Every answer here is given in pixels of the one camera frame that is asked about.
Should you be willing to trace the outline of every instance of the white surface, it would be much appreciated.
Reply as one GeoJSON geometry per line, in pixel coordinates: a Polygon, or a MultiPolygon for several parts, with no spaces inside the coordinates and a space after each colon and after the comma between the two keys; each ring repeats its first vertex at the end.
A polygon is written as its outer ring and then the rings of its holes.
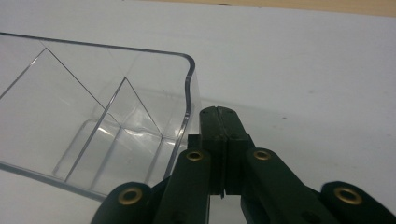
{"type": "MultiPolygon", "coordinates": [[[[307,186],[319,190],[326,182],[346,181],[396,213],[394,18],[152,2],[9,1],[0,3],[0,32],[190,54],[203,105],[236,110],[256,146],[275,151],[307,186]]],[[[70,206],[62,200],[68,193],[0,174],[0,223],[86,223],[97,206],[70,206]],[[50,200],[55,195],[62,203],[50,200]],[[32,218],[37,210],[47,215],[32,218]]],[[[211,208],[211,223],[244,222],[237,199],[212,202],[211,208]]]]}

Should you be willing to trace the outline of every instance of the clear plastic container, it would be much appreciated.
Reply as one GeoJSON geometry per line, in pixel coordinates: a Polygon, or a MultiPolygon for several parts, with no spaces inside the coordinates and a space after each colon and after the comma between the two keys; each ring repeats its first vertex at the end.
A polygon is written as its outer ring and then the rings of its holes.
{"type": "Polygon", "coordinates": [[[0,34],[0,168],[102,200],[170,175],[199,92],[187,55],[0,34]]]}

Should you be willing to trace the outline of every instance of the wooden edge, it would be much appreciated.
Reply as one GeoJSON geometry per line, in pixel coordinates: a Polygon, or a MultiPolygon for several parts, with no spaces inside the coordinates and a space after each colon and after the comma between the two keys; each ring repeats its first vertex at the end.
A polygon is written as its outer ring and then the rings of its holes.
{"type": "Polygon", "coordinates": [[[149,0],[159,2],[283,7],[396,17],[396,0],[149,0]]]}

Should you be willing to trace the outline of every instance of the plastic bin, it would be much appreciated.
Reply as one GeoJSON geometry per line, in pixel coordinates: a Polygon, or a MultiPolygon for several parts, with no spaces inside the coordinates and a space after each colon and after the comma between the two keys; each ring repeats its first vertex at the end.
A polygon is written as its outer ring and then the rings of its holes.
{"type": "Polygon", "coordinates": [[[3,170],[101,200],[170,175],[198,132],[187,55],[0,34],[0,59],[3,170]]]}

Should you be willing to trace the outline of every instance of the brass rivet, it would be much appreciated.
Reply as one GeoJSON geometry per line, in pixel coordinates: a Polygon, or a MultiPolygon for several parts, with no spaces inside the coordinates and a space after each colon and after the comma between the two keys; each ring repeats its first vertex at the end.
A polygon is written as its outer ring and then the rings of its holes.
{"type": "Polygon", "coordinates": [[[123,205],[130,205],[139,202],[139,200],[142,198],[143,193],[140,188],[128,188],[123,190],[119,194],[119,203],[123,205]],[[127,197],[128,193],[134,193],[134,197],[129,198],[127,197]]]}
{"type": "Polygon", "coordinates": [[[353,189],[339,187],[334,189],[335,196],[344,203],[358,205],[363,202],[361,196],[353,189]]]}
{"type": "Polygon", "coordinates": [[[256,159],[261,160],[261,161],[267,161],[269,159],[271,159],[271,154],[269,154],[266,151],[255,151],[253,153],[254,157],[256,157],[256,159]]]}
{"type": "Polygon", "coordinates": [[[190,161],[200,161],[203,158],[204,155],[200,151],[192,151],[187,154],[187,159],[189,159],[190,161]]]}

